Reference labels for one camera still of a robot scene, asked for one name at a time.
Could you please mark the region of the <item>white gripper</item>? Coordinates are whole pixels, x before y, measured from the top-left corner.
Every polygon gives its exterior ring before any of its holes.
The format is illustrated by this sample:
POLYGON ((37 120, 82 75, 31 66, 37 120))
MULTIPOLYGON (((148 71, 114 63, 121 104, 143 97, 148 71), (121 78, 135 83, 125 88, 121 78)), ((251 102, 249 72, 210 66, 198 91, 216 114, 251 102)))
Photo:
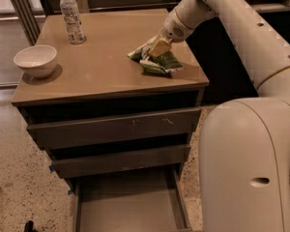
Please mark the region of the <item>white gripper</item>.
POLYGON ((171 49, 171 42, 180 43, 185 41, 192 30, 180 20, 176 11, 170 12, 162 25, 161 34, 164 38, 152 38, 149 40, 149 55, 159 57, 171 49))

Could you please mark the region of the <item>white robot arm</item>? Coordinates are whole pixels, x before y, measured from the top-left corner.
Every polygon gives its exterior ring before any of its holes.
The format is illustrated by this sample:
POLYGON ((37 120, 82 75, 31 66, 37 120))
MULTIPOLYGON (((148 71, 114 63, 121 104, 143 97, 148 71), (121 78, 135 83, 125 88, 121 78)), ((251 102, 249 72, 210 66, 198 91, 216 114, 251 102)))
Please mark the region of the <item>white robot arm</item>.
POLYGON ((182 0, 161 35, 219 17, 258 95, 217 106, 199 137, 205 232, 290 232, 290 44, 245 0, 182 0))

